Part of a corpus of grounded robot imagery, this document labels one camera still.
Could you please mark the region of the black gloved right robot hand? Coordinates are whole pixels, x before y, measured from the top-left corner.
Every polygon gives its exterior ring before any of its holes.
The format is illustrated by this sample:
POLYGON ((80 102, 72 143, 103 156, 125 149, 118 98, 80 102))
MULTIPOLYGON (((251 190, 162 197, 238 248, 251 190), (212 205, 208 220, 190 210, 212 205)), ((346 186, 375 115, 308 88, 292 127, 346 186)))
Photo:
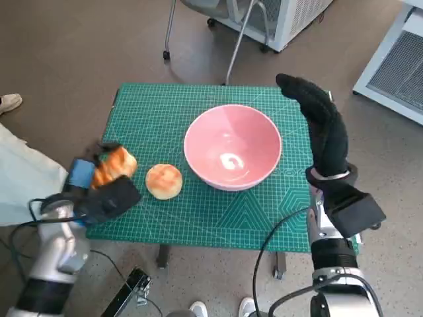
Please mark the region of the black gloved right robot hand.
POLYGON ((348 136, 342 116, 329 93, 316 84, 280 73, 276 84, 286 98, 296 100, 305 117, 313 155, 313 167, 327 178, 348 170, 348 136))

